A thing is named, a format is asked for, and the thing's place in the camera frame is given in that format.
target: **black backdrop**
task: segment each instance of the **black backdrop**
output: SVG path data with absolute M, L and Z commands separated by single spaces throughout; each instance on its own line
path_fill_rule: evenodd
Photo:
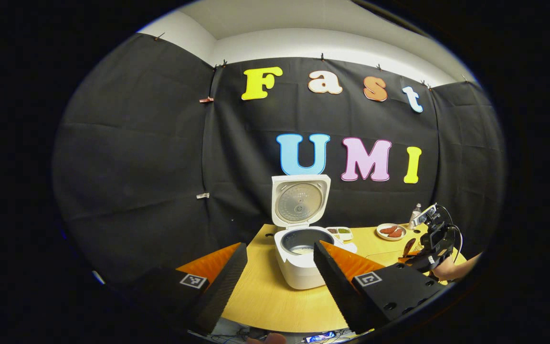
M 280 67 L 262 99 L 242 100 L 247 69 Z M 338 76 L 340 94 L 308 89 L 314 70 Z M 386 83 L 369 100 L 364 78 Z M 412 110 L 404 87 L 419 94 Z M 214 102 L 201 104 L 211 96 Z M 331 178 L 321 226 L 408 221 L 416 203 L 449 207 L 469 258 L 493 232 L 506 178 L 504 140 L 483 91 L 471 83 L 430 90 L 376 67 L 273 58 L 217 68 L 167 41 L 136 33 L 85 79 L 67 107 L 53 155 L 54 190 L 72 237 L 107 281 L 126 282 L 168 262 L 182 265 L 242 241 L 271 220 L 271 176 L 284 174 L 283 133 L 303 136 L 299 164 L 314 161 L 308 136 L 327 143 Z M 387 181 L 343 181 L 345 137 L 370 153 L 388 140 Z M 417 183 L 404 183 L 421 148 Z M 209 198 L 198 199 L 208 192 Z
M 282 76 L 262 99 L 242 100 L 247 69 L 281 67 Z M 343 87 L 340 94 L 318 94 L 308 89 L 310 72 L 333 72 Z M 364 96 L 363 81 L 377 76 L 386 82 L 388 99 L 375 102 Z M 402 88 L 412 86 L 419 94 L 423 112 L 415 113 Z M 260 59 L 228 64 L 216 70 L 205 124 L 203 146 L 205 185 L 211 193 L 210 222 L 225 232 L 227 240 L 251 240 L 265 223 L 271 223 L 271 176 L 282 175 L 280 146 L 284 133 L 303 136 L 299 165 L 314 163 L 314 133 L 330 136 L 326 167 L 330 195 L 321 226 L 376 226 L 408 221 L 416 203 L 427 204 L 432 196 L 437 167 L 437 128 L 428 89 L 416 81 L 375 67 L 342 61 L 301 57 Z M 347 148 L 345 137 L 362 140 L 367 153 L 377 140 L 392 143 L 389 180 L 358 177 L 343 181 Z M 422 149 L 418 183 L 404 183 L 408 146 Z

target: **blue letter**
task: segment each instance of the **blue letter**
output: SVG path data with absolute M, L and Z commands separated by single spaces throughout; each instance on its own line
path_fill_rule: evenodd
M 282 134 L 277 137 L 281 146 L 281 169 L 288 176 L 295 174 L 321 174 L 326 167 L 326 143 L 330 136 L 326 134 L 313 134 L 309 141 L 314 143 L 314 164 L 311 167 L 303 167 L 298 163 L 298 144 L 303 137 L 298 134 Z
M 413 88 L 410 86 L 407 86 L 402 89 L 404 93 L 406 93 L 407 98 L 409 99 L 409 104 L 411 105 L 412 109 L 415 112 L 422 112 L 423 107 L 417 103 L 417 99 L 419 98 L 419 94 L 415 93 L 413 91 Z

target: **wooden table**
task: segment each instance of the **wooden table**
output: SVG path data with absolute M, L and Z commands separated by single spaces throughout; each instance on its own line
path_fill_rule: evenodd
M 398 262 L 408 240 L 417 238 L 416 246 L 419 237 L 428 228 L 420 225 L 417 228 L 420 233 L 407 231 L 406 237 L 397 241 L 378 237 L 375 229 L 351 228 L 353 239 L 345 243 L 356 244 L 358 255 L 389 266 Z M 325 285 L 308 290 L 295 290 L 288 286 L 277 265 L 273 237 L 265 237 L 276 231 L 275 225 L 262 226 L 247 246 L 247 265 L 222 317 L 248 326 L 285 333 L 320 333 L 347 328 L 343 315 Z M 465 258 L 460 254 L 456 264 L 463 262 Z

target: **white rice cooker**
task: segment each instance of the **white rice cooker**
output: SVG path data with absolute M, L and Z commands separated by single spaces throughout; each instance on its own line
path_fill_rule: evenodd
M 288 285 L 304 290 L 324 285 L 313 260 L 314 243 L 323 240 L 356 253 L 358 248 L 343 244 L 327 228 L 310 226 L 324 214 L 330 177 L 325 174 L 273 176 L 271 211 L 277 263 Z

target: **smartphone screen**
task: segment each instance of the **smartphone screen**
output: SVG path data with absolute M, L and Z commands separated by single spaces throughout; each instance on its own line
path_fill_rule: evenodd
M 314 335 L 313 337 L 307 337 L 305 338 L 305 343 L 317 342 L 318 340 L 325 340 L 332 337 L 334 337 L 334 331 L 330 331 L 329 333 Z

